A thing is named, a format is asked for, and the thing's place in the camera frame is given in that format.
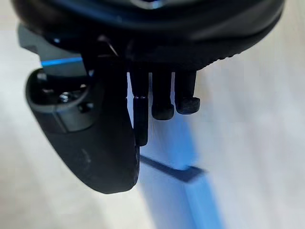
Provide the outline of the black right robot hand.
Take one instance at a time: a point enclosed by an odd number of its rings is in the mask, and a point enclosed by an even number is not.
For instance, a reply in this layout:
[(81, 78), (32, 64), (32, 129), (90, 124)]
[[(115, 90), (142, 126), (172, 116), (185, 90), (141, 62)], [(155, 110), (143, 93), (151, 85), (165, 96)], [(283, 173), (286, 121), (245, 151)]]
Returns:
[(196, 74), (278, 23), (283, 0), (14, 0), (41, 68), (25, 97), (70, 171), (104, 194), (135, 186), (148, 116), (200, 109)]

